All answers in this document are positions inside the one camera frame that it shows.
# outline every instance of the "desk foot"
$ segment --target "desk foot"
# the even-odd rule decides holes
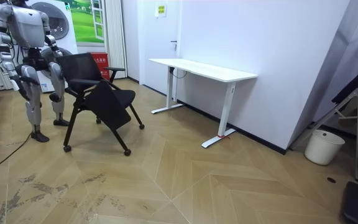
[[[152,114],[156,114],[156,113],[167,111],[167,110],[172,110],[172,109],[180,107],[180,106],[183,106],[183,104],[173,105],[170,108],[164,107],[164,108],[161,108],[161,109],[153,110]]]
[[[236,130],[234,130],[234,129],[232,129],[232,128],[231,128],[231,129],[228,129],[227,131],[224,132],[224,135],[225,135],[225,136],[228,136],[228,135],[230,135],[231,133],[233,133],[233,132],[235,132],[235,131],[236,131]],[[219,141],[219,140],[221,140],[221,139],[224,139],[224,137],[215,136],[215,137],[211,138],[210,140],[208,140],[208,141],[202,143],[201,146],[203,146],[204,148],[208,148],[208,147],[210,147],[210,145],[216,143],[217,141]]]

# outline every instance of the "wooden floor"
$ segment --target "wooden floor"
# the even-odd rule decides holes
[[[0,223],[340,223],[352,149],[326,167],[238,133],[204,149],[218,123],[185,107],[153,115],[165,97],[129,80],[116,83],[136,91],[134,106],[146,126],[140,130],[133,118],[119,129],[132,155],[123,155],[91,112],[78,115],[73,150],[64,153],[66,128],[52,125],[55,115],[42,95],[42,132],[50,141],[30,139],[0,165]],[[73,100],[66,95],[66,119]],[[30,130],[24,100],[0,92],[0,161]]]

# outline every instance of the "sign on wall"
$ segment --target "sign on wall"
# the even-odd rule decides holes
[[[77,42],[103,43],[103,17],[99,0],[57,0],[71,7]]]

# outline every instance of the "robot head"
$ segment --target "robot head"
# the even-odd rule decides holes
[[[28,0],[12,0],[12,4],[18,7],[30,8],[25,2]]]

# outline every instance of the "white bucket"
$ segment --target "white bucket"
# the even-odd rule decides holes
[[[305,156],[311,162],[319,165],[328,165],[339,149],[345,144],[345,140],[327,131],[313,131]]]

